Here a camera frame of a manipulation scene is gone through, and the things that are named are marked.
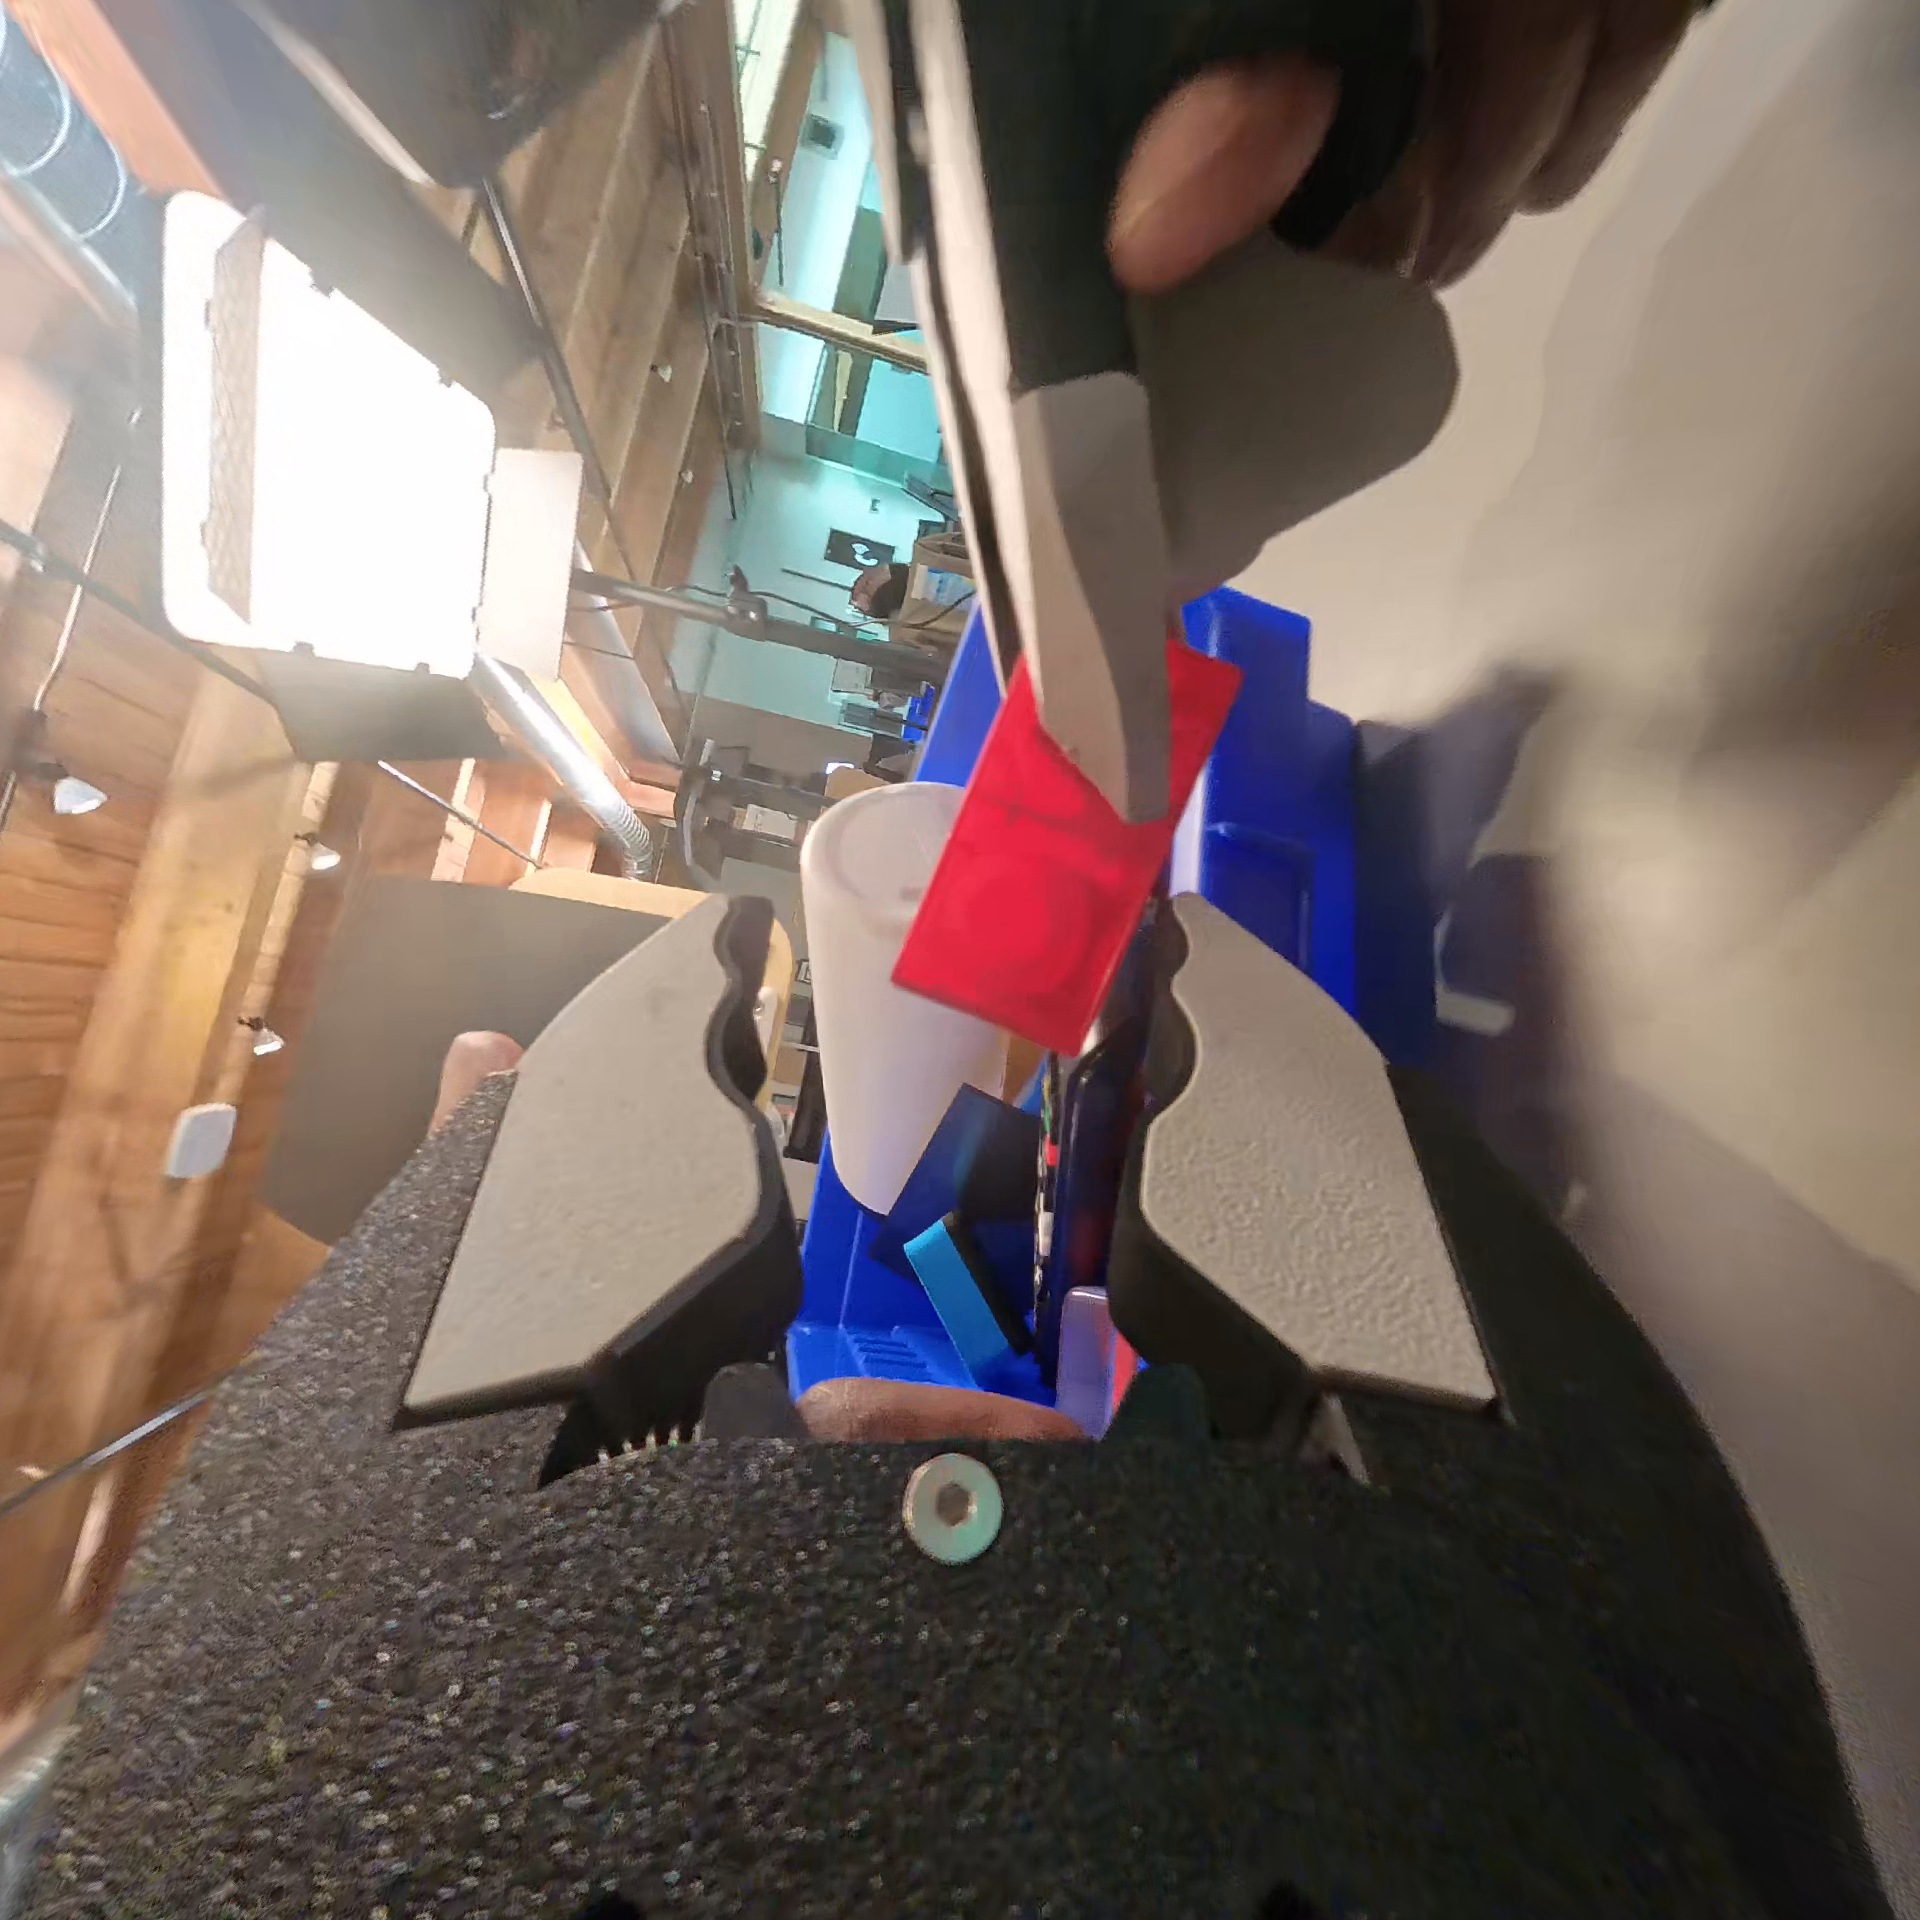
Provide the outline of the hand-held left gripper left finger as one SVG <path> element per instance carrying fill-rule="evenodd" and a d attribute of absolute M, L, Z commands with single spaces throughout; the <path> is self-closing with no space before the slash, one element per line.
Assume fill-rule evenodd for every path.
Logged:
<path fill-rule="evenodd" d="M 521 1054 L 395 1428 L 559 1407 L 696 1428 L 803 1302 L 756 1002 L 777 919 L 707 894 L 584 984 Z"/>

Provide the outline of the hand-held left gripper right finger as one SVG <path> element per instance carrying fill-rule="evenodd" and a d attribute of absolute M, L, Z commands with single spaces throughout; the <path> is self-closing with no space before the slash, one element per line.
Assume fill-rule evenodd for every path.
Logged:
<path fill-rule="evenodd" d="M 1481 1414 L 1476 1312 L 1380 1048 L 1198 894 L 1156 921 L 1143 1110 L 1108 1292 L 1213 1428 L 1306 1428 L 1326 1394 Z"/>

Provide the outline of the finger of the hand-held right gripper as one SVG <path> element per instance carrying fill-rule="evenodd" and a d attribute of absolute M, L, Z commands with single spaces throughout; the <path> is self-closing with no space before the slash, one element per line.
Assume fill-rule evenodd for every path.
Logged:
<path fill-rule="evenodd" d="M 907 264 L 988 633 L 1126 822 L 1169 805 L 1171 561 L 1135 372 L 1012 396 L 960 3 L 882 3 Z"/>
<path fill-rule="evenodd" d="M 1127 318 L 1182 601 L 1416 459 L 1457 391 L 1454 328 L 1427 285 L 1269 232 L 1130 295 Z"/>

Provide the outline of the blue plastic bin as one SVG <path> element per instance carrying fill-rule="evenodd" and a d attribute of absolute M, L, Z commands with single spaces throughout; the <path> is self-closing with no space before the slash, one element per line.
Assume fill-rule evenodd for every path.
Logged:
<path fill-rule="evenodd" d="M 1386 981 L 1394 969 L 1419 974 L 1390 953 L 1386 934 L 1358 929 L 1359 811 L 1358 730 L 1310 700 L 1311 625 L 1236 588 L 1216 588 L 1184 609 L 1188 642 L 1240 667 L 1241 686 L 1200 774 L 1169 848 L 1169 887 L 1223 912 L 1262 945 L 1278 952 L 1351 1012 L 1372 1035 L 1381 1025 L 1364 1010 L 1364 972 Z M 1044 1068 L 1022 1068 L 1014 1098 L 1042 1115 Z M 873 1249 L 885 1211 L 868 1211 L 837 1179 L 827 1131 L 801 1231 L 801 1310 L 786 1334 L 786 1375 L 795 1394 L 830 1379 L 885 1379 L 992 1389 L 1031 1404 L 1054 1404 L 1058 1350 L 1088 1377 L 1119 1389 L 1126 1357 L 1113 1355 L 1113 1331 L 1099 1340 L 1079 1329 L 1084 1312 L 1068 1292 L 1042 1313 L 1036 1347 L 1005 1374 L 974 1381 L 960 1363 L 906 1257 Z M 1001 1284 L 1036 1310 L 1037 1208 L 1031 1224 L 971 1222 Z"/>

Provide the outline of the red toy building block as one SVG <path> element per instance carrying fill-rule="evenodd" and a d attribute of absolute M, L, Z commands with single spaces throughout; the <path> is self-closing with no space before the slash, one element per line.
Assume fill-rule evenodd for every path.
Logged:
<path fill-rule="evenodd" d="M 1079 1051 L 1171 857 L 1240 692 L 1233 662 L 1169 635 L 1168 808 L 1126 822 L 1044 730 L 1017 667 L 962 789 L 891 984 L 1054 1051 Z"/>

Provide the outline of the person's right hand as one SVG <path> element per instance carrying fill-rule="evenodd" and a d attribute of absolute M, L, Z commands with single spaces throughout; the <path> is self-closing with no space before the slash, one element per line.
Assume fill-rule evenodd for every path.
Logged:
<path fill-rule="evenodd" d="M 1517 218 L 1570 204 L 1652 93 L 1698 2 L 1439 2 L 1421 127 L 1391 176 L 1320 243 L 1433 290 Z M 1143 121 L 1115 181 L 1108 256 L 1166 292 L 1293 201 L 1331 144 L 1340 80 L 1303 54 L 1229 59 Z"/>

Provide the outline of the black board wooden rim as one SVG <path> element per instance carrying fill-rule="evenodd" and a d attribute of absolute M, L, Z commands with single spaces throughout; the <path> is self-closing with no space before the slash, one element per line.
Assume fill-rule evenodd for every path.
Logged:
<path fill-rule="evenodd" d="M 261 1202 L 300 1233 L 336 1244 L 425 1135 L 456 1037 L 497 1034 L 523 1050 L 603 972 L 707 903 L 759 908 L 761 894 L 702 894 L 614 876 L 549 885 L 372 877 L 348 900 L 319 961 Z M 607 1248 L 675 1228 L 696 1200 L 683 1119 L 654 1119 L 660 1044 L 599 1017 L 591 1034 L 620 1092 L 537 1107 L 539 1179 L 515 1196 L 561 1241 Z"/>

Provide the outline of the black remote control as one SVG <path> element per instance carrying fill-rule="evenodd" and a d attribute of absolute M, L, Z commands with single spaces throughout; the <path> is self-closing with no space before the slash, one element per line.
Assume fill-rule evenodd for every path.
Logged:
<path fill-rule="evenodd" d="M 1117 1020 L 1081 1054 L 1049 1055 L 1040 1082 L 1034 1310 L 1102 1286 L 1117 1191 L 1140 1122 L 1146 1020 Z"/>

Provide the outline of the white plastic cup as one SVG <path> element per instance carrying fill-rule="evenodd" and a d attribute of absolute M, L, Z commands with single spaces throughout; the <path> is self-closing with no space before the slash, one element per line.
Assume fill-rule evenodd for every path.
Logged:
<path fill-rule="evenodd" d="M 827 804 L 799 850 L 807 972 L 835 1177 L 885 1214 L 962 1088 L 999 1096 L 1005 1034 L 893 981 L 962 789 L 878 784 Z"/>

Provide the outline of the blue translucent plastic piece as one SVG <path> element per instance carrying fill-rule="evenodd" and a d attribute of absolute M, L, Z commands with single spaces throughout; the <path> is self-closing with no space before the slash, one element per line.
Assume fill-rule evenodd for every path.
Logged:
<path fill-rule="evenodd" d="M 1040 1114 L 962 1083 L 882 1217 L 875 1257 L 899 1263 L 906 1244 L 947 1214 L 970 1226 L 1031 1226 L 1042 1154 Z"/>

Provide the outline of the light blue foam block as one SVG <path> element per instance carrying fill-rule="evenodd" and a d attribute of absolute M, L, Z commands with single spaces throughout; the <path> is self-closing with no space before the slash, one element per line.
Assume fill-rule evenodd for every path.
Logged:
<path fill-rule="evenodd" d="M 910 1237 L 903 1255 L 971 1381 L 997 1379 L 1034 1354 L 1026 1313 L 962 1211 L 950 1210 Z"/>

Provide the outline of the LED light panel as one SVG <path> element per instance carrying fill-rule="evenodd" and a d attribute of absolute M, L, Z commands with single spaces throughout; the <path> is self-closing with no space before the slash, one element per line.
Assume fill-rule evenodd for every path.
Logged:
<path fill-rule="evenodd" d="M 184 638 L 555 677 L 584 461 L 492 408 L 249 216 L 160 201 L 157 598 Z"/>

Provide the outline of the silver ceiling duct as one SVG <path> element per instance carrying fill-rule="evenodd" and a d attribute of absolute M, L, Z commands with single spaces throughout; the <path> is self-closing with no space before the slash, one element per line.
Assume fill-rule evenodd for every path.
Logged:
<path fill-rule="evenodd" d="M 537 765 L 594 829 L 616 872 L 645 881 L 657 866 L 657 838 L 629 797 L 629 779 L 571 689 L 488 652 L 466 676 L 501 745 Z"/>

